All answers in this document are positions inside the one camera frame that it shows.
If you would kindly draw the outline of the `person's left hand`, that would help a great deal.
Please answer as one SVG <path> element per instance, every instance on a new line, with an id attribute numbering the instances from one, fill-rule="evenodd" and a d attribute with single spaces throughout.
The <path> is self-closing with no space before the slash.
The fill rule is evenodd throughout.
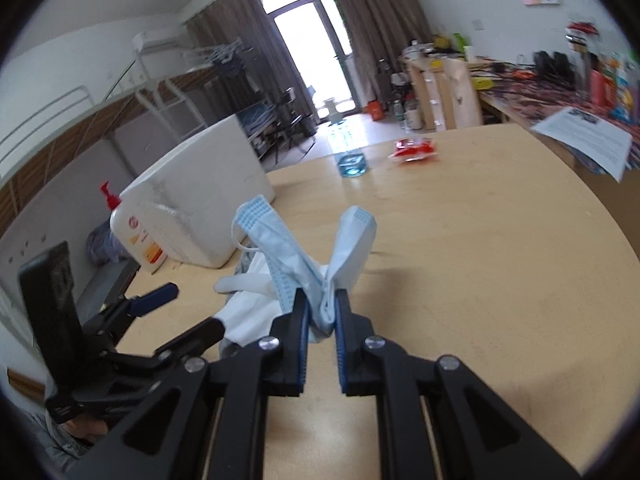
<path id="1" fill-rule="evenodd" d="M 108 426 L 104 420 L 96 419 L 88 414 L 64 422 L 60 428 L 86 448 L 97 444 L 108 433 Z"/>

